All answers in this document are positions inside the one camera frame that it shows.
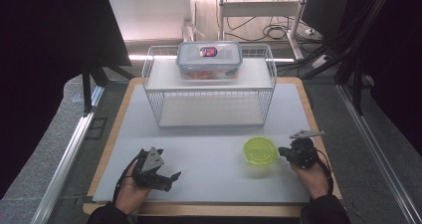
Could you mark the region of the white cabinet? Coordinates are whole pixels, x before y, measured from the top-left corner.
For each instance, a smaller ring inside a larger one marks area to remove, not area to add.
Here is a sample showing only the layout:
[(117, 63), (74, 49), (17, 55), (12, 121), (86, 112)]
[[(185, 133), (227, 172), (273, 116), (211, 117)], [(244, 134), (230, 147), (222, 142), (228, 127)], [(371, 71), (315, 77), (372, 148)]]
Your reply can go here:
[(191, 0), (108, 0), (125, 41), (181, 40)]

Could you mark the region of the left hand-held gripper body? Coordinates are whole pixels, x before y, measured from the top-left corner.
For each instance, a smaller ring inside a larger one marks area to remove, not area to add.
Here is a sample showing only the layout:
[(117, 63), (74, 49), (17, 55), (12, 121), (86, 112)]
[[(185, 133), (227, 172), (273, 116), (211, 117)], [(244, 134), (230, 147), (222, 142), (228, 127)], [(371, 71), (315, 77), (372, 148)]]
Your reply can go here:
[(172, 187), (170, 177), (162, 176), (157, 170), (164, 164), (156, 148), (142, 149), (136, 157), (131, 177), (138, 187), (145, 187), (168, 192)]

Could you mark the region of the grey table mat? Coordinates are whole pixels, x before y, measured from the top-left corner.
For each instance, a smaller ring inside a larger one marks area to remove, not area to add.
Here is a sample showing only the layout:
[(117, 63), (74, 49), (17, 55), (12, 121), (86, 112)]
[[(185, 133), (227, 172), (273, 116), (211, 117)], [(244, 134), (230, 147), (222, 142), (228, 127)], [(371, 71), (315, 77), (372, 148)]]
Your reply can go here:
[(129, 162), (141, 149), (163, 150), (164, 165), (158, 173), (180, 174), (170, 191), (153, 191), (151, 202), (303, 203), (309, 200), (290, 165), (278, 157), (269, 166), (247, 162), (244, 143), (264, 136), (275, 146), (288, 146), (290, 136), (309, 127), (298, 89), (293, 84), (275, 88), (263, 126), (160, 128), (143, 86), (132, 92), (118, 129), (110, 160), (94, 194), (95, 201), (109, 201)]

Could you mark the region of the person's left hand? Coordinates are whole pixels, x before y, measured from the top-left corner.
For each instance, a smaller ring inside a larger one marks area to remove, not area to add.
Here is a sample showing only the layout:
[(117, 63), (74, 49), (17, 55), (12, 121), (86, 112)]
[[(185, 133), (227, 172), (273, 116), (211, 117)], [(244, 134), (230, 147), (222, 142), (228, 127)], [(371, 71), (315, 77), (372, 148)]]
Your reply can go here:
[(137, 211), (145, 199), (147, 198), (150, 189), (145, 187), (138, 187), (131, 177), (133, 165), (124, 175), (124, 179), (119, 187), (114, 206), (125, 213), (132, 214)]

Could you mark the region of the aluminium rail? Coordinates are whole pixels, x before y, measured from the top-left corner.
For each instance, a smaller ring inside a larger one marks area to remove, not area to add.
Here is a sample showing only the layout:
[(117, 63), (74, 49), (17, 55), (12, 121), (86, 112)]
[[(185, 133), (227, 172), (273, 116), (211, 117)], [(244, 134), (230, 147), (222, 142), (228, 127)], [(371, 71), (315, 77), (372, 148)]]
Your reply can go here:
[(408, 224), (422, 224), (422, 215), (417, 210), (414, 201), (406, 190), (403, 182), (393, 170), (390, 162), (381, 149), (378, 140), (370, 129), (364, 116), (359, 114), (352, 104), (351, 94), (345, 85), (336, 85), (341, 99), (349, 111), (357, 129), (380, 170), (387, 186), (389, 187), (396, 203), (403, 213)]
[(92, 106), (87, 114), (84, 114), (76, 126), (76, 129), (69, 141), (67, 148), (58, 164), (58, 167), (44, 193), (43, 198), (30, 222), (30, 224), (47, 224), (54, 210), (59, 195), (65, 185), (72, 165), (83, 143), (88, 128), (93, 120), (95, 111), (104, 93), (104, 88), (95, 87), (90, 96), (90, 105)]

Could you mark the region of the green round plastic container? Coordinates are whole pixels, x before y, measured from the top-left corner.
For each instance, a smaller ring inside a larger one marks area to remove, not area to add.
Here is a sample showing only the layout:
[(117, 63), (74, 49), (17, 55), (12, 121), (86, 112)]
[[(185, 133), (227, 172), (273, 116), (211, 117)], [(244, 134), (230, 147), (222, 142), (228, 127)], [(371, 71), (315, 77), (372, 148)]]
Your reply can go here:
[(248, 139), (243, 145), (243, 152), (246, 160), (257, 166), (271, 165), (279, 155), (274, 143), (264, 136), (255, 136)]

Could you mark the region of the white power strip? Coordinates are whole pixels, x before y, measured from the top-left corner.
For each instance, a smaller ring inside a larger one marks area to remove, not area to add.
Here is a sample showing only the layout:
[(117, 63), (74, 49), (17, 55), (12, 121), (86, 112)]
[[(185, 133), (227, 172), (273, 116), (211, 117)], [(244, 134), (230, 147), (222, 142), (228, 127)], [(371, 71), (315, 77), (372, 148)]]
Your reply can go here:
[(321, 55), (319, 58), (317, 58), (313, 62), (312, 67), (314, 69), (316, 69), (316, 68), (322, 66), (324, 63), (326, 63), (329, 59), (330, 59), (330, 56), (329, 55)]

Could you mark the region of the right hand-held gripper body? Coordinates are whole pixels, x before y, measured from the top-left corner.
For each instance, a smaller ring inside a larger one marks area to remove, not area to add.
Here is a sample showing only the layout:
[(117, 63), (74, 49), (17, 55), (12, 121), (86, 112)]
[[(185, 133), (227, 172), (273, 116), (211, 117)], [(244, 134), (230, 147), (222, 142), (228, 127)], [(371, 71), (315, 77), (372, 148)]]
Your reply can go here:
[(300, 130), (291, 135), (291, 154), (288, 157), (289, 163), (302, 169), (312, 167), (320, 163), (317, 148), (314, 145), (313, 137), (324, 135), (323, 131)]

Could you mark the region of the person's right hand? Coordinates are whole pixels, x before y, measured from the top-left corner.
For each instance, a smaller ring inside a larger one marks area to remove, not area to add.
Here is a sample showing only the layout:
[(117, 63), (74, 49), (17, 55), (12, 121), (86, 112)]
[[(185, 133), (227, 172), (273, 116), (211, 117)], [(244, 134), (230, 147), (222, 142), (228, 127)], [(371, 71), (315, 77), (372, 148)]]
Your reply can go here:
[(323, 169), (318, 164), (314, 164), (308, 169), (302, 169), (292, 164), (291, 169), (312, 199), (328, 195), (328, 181)]

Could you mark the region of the wooden table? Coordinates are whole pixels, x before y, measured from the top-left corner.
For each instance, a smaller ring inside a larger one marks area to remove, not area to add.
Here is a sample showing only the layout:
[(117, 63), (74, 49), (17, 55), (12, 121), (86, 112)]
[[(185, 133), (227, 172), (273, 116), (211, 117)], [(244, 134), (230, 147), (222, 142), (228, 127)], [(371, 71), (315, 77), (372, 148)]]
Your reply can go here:
[[(309, 127), (307, 129), (317, 129), (317, 124), (306, 96), (305, 88), (301, 80), (296, 78), (280, 78), (279, 84), (293, 84), (297, 87)], [(116, 120), (112, 127), (109, 139), (105, 145), (97, 172), (93, 179), (89, 191), (89, 201), (83, 209), (86, 213), (92, 213), (97, 208), (103, 206), (106, 201), (95, 201), (94, 194), (97, 191), (103, 174), (106, 171), (108, 161), (118, 136), (124, 113), (129, 104), (130, 97), (137, 85), (142, 86), (140, 79), (132, 80), (125, 92)], [(255, 216), (255, 217), (297, 217), (301, 207), (306, 203), (217, 203), (217, 202), (151, 202), (146, 203), (139, 210), (141, 216)]]

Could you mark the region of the white wire shelf rack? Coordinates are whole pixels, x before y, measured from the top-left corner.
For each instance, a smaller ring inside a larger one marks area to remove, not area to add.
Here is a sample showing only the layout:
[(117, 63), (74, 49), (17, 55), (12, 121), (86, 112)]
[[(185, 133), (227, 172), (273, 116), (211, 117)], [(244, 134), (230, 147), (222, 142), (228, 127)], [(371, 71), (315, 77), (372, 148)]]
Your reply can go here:
[(277, 80), (271, 49), (243, 44), (234, 80), (184, 80), (175, 46), (153, 46), (142, 69), (143, 87), (159, 126), (262, 125)]

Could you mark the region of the white desk frame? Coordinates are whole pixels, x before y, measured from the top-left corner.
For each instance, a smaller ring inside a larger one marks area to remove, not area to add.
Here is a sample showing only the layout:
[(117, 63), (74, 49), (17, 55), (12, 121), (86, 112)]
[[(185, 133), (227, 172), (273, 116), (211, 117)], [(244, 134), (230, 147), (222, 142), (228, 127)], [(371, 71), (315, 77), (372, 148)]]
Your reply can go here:
[(287, 32), (289, 44), (297, 61), (304, 56), (298, 45), (296, 34), (307, 0), (298, 1), (261, 1), (225, 2), (218, 0), (217, 18), (219, 21), (218, 40), (224, 39), (224, 22), (227, 17), (280, 17), (293, 16), (293, 27)]

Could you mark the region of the black metal stand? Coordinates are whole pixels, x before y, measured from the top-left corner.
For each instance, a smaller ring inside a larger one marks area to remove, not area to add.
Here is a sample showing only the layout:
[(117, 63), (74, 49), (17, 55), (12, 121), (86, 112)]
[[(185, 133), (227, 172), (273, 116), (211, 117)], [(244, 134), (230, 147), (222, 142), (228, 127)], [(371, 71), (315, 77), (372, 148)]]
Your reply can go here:
[(90, 112), (93, 111), (94, 105), (92, 104), (92, 89), (91, 89), (91, 79), (94, 79), (94, 82), (97, 86), (105, 87), (108, 83), (108, 77), (105, 72), (105, 68), (112, 70), (113, 72), (123, 76), (124, 78), (131, 80), (134, 78), (134, 75), (130, 72), (124, 70), (119, 66), (113, 66), (102, 62), (98, 59), (88, 59), (83, 62), (82, 65), (83, 72), (83, 96), (84, 96), (84, 116), (87, 116)]
[(364, 20), (361, 22), (361, 25), (353, 36), (353, 40), (349, 43), (349, 46), (320, 67), (301, 75), (302, 80), (309, 80), (316, 75), (319, 75), (320, 73), (328, 70), (334, 65), (340, 64), (339, 69), (334, 75), (334, 81), (338, 85), (344, 85), (350, 76), (353, 76), (351, 103), (352, 107), (359, 114), (362, 114), (361, 90), (363, 68), (359, 64), (358, 51), (360, 50), (362, 42), (367, 36), (370, 28), (372, 27), (376, 17), (380, 13), (386, 1), (387, 0), (369, 0), (368, 5), (365, 7), (362, 14)]

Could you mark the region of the clear container with blue-rimmed lid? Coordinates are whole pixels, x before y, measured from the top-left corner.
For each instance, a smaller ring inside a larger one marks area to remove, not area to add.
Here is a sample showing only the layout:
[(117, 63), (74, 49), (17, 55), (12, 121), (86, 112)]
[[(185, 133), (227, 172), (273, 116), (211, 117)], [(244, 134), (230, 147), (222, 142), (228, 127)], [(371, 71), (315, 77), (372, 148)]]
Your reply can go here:
[(185, 81), (233, 81), (242, 64), (238, 42), (184, 42), (177, 48), (176, 65)]

